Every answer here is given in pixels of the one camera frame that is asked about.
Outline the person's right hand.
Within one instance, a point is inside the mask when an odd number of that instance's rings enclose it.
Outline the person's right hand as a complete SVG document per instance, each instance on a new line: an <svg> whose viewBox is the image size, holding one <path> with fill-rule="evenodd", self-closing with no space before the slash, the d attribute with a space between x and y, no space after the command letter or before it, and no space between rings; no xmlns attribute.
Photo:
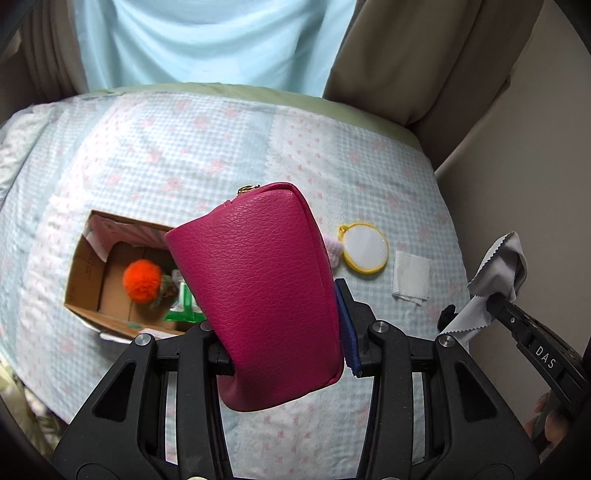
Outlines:
<svg viewBox="0 0 591 480"><path fill-rule="evenodd" d="M556 448L567 435L568 422L557 411L549 409L547 404L551 397L552 393L547 392L538 399L534 408L535 417L526 422L523 427L527 435L533 439L535 426L540 422L542 413L547 411L544 418L544 435L550 445Z"/></svg>

